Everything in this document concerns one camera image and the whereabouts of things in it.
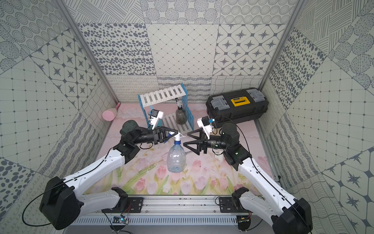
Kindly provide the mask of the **blue and white slatted shelf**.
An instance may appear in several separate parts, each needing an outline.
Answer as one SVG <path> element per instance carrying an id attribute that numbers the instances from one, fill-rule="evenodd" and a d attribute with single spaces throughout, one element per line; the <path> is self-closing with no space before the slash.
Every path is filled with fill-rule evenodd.
<path id="1" fill-rule="evenodd" d="M 181 134 L 194 130 L 194 116 L 188 107 L 188 91 L 183 83 L 137 97 L 148 126 L 152 127 L 152 122 L 158 119 L 159 125 L 177 129 Z M 177 101 L 181 102 L 186 112 L 187 122 L 182 125 L 176 122 Z M 154 109 L 163 113 L 162 118 L 151 117 Z"/>

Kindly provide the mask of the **smoky grey spray bottle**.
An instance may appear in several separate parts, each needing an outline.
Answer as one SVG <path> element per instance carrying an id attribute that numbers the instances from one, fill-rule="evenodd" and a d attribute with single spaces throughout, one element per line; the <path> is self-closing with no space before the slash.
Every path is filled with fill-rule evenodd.
<path id="1" fill-rule="evenodd" d="M 184 109 L 183 103 L 178 98 L 175 99 L 177 103 L 177 110 L 175 112 L 176 123 L 179 125 L 183 125 L 187 123 L 187 115 Z"/>

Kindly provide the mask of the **clear blue spray bottle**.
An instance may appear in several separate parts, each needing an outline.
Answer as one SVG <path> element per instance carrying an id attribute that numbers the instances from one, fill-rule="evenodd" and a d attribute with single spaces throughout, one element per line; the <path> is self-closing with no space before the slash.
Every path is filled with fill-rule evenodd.
<path id="1" fill-rule="evenodd" d="M 180 133 L 174 136 L 174 145 L 168 153 L 167 168 L 171 173 L 181 173 L 186 167 L 187 156 L 181 144 L 182 137 L 184 136 Z"/>

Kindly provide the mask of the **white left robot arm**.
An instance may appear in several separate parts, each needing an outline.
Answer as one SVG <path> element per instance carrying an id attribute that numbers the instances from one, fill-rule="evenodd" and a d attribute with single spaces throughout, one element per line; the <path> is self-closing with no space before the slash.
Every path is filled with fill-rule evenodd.
<path id="1" fill-rule="evenodd" d="M 48 181 L 41 199 L 40 211 L 56 230 L 71 225 L 77 218 L 99 210 L 124 209 L 127 193 L 118 187 L 93 195 L 84 192 L 113 170 L 129 163 L 139 152 L 139 144 L 163 143 L 178 135 L 167 127 L 147 129 L 136 121 L 126 121 L 120 130 L 120 142 L 101 159 L 65 178 Z"/>

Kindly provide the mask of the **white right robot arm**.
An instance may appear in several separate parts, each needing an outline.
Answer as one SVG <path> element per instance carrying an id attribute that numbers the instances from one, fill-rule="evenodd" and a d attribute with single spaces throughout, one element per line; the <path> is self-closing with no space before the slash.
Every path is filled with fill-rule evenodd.
<path id="1" fill-rule="evenodd" d="M 223 150 L 225 161 L 246 177 L 261 193 L 258 197 L 248 189 L 237 189 L 232 197 L 241 209 L 253 212 L 276 234 L 310 234 L 313 230 L 311 206 L 305 199 L 297 199 L 274 181 L 255 161 L 248 146 L 242 146 L 242 130 L 234 123 L 222 126 L 217 136 L 207 136 L 203 128 L 188 132 L 192 141 L 184 146 L 195 154 L 209 148 Z"/>

